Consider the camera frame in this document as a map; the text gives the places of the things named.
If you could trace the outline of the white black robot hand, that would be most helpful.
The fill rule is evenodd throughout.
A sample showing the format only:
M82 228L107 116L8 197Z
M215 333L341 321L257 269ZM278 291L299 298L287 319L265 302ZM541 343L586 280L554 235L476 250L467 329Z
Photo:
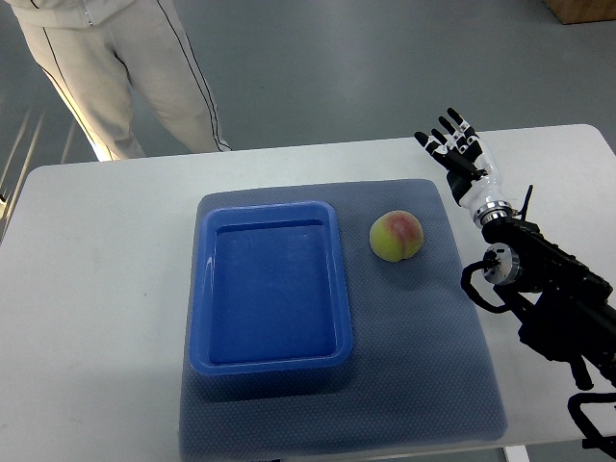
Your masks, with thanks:
M439 117L439 123L440 130L418 131L415 140L446 170L455 203L479 228L497 218L513 217L514 209L501 191L501 173L474 126L453 108Z

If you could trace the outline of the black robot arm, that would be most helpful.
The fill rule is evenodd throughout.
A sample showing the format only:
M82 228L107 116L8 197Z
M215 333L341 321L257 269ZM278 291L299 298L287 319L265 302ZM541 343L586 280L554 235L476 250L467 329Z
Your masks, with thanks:
M593 365L615 380L615 310L611 285L575 256L549 242L539 227L504 200L473 207L471 216L488 248L462 271L461 287L482 309L511 312L520 321L520 341L545 357L569 365L578 388L568 400L570 416L586 449L615 454L614 436L604 436L584 413L585 404L613 404L599 394L587 370Z

